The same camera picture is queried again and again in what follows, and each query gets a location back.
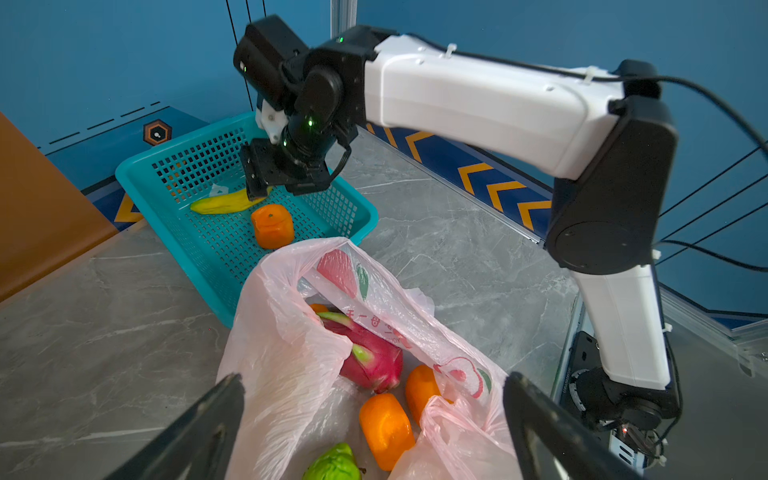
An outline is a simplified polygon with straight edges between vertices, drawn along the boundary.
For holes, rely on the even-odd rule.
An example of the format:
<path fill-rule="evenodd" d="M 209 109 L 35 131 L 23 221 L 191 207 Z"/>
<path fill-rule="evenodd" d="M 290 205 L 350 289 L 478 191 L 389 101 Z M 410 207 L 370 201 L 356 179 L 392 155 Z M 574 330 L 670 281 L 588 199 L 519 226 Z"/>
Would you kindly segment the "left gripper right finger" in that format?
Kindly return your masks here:
<path fill-rule="evenodd" d="M 507 377 L 503 406 L 524 479 L 639 477 L 521 373 Z"/>

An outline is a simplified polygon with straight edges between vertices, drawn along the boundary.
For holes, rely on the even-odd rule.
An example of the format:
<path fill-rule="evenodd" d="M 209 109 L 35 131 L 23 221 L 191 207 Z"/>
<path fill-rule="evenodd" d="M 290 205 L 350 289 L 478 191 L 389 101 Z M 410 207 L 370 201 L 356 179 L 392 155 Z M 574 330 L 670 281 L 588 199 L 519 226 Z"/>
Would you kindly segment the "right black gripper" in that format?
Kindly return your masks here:
<path fill-rule="evenodd" d="M 284 187 L 293 195 L 306 195 L 327 190 L 331 174 L 323 159 L 309 163 L 294 158 L 283 146 L 268 139 L 255 138 L 240 149 L 245 189 L 250 201 L 265 198 L 269 188 Z"/>

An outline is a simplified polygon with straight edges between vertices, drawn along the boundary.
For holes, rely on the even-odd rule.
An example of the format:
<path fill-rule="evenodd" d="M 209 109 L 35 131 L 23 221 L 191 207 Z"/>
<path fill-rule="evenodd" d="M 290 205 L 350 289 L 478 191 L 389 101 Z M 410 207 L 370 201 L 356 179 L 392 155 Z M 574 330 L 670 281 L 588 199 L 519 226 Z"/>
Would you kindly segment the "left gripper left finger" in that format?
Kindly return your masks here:
<path fill-rule="evenodd" d="M 229 374 L 109 479 L 222 479 L 244 411 L 239 374 Z"/>

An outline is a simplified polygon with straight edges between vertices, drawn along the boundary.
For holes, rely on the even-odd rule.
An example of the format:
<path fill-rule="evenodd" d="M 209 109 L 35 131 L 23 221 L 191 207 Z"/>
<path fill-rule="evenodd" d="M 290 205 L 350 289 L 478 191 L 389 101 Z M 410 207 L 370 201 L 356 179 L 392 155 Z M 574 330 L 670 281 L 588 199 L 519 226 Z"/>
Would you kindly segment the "orange tangerine fruit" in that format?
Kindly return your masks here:
<path fill-rule="evenodd" d="M 255 210 L 251 222 L 257 244 L 265 250 L 275 250 L 295 240 L 293 217 L 280 204 L 270 204 Z"/>

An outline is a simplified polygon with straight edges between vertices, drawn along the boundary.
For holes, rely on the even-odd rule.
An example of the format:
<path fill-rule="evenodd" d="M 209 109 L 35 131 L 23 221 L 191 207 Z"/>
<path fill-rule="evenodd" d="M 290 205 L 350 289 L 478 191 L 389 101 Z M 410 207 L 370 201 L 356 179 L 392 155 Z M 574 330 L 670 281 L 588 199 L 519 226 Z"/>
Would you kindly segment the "pink plastic bag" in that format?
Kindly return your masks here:
<path fill-rule="evenodd" d="M 243 414 L 230 479 L 283 476 L 339 379 L 390 399 L 407 356 L 430 375 L 409 418 L 380 418 L 403 452 L 393 479 L 517 479 L 502 404 L 505 372 L 440 323 L 430 301 L 405 289 L 351 241 L 301 241 L 263 257 L 242 288 L 219 375 L 237 374 Z"/>

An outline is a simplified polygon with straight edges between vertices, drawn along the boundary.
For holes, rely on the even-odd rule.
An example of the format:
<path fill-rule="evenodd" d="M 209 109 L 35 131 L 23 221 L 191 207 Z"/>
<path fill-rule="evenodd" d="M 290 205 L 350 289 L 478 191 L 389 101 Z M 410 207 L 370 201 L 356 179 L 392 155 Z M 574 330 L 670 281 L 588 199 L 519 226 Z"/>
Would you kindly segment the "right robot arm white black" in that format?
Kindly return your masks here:
<path fill-rule="evenodd" d="M 326 190 L 328 150 L 369 122 L 551 176 L 544 245 L 575 279 L 600 353 L 572 375 L 574 406 L 585 420 L 641 430 L 681 415 L 652 248 L 678 134 L 652 64 L 523 65 L 364 25 L 311 48 L 276 15 L 246 27 L 233 64 L 264 101 L 267 135 L 241 150 L 250 196 Z"/>

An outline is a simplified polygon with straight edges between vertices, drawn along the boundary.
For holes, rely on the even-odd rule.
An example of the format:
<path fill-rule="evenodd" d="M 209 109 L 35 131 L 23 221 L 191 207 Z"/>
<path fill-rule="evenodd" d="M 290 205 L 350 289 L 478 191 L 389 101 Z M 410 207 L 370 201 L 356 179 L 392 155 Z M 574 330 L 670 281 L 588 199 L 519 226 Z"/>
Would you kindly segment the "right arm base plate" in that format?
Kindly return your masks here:
<path fill-rule="evenodd" d="M 575 334 L 558 403 L 639 474 L 666 463 L 657 432 L 666 413 L 661 399 L 612 381 L 602 367 L 597 340 L 584 331 Z"/>

